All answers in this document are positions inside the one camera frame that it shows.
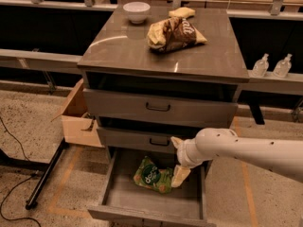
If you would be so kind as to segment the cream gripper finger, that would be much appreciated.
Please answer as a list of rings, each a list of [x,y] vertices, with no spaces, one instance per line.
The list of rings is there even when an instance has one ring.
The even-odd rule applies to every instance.
[[[179,148],[183,144],[183,140],[175,136],[172,136],[170,140],[175,148]]]
[[[179,187],[183,183],[183,181],[187,178],[189,173],[190,173],[190,169],[188,167],[176,165],[171,179],[171,186],[173,188]]]

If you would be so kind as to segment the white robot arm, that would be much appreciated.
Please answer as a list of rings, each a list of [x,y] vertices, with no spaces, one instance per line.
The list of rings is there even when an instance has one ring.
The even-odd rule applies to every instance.
[[[295,140],[242,138],[230,129],[205,128],[192,139],[171,137],[179,164],[172,187],[179,187],[190,170],[216,157],[229,157],[303,182],[303,142]]]

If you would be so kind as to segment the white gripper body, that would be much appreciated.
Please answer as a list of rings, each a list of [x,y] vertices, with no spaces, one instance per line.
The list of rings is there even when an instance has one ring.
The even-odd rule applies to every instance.
[[[179,140],[177,145],[177,159],[181,166],[194,168],[203,161],[194,139]]]

